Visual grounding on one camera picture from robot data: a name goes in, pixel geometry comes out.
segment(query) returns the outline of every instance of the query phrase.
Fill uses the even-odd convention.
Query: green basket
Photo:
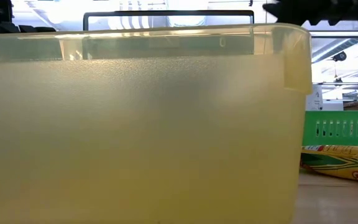
[[[358,111],[307,111],[303,145],[358,146]]]

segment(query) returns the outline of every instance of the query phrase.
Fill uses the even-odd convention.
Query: wooden floor
[[[358,182],[301,171],[293,224],[358,224]]]

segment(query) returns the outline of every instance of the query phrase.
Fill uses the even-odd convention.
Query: plastic bin
[[[0,35],[0,223],[289,223],[310,64],[284,24]]]
[[[304,146],[358,146],[358,111],[307,111]]]

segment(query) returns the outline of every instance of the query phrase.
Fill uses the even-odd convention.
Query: yellow package
[[[301,167],[358,180],[358,146],[303,146]]]

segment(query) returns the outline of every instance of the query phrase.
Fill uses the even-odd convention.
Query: black frame
[[[111,16],[250,16],[251,23],[255,23],[254,12],[251,10],[197,10],[197,11],[116,11],[116,12],[86,12],[83,18],[83,30],[89,30],[90,17]]]

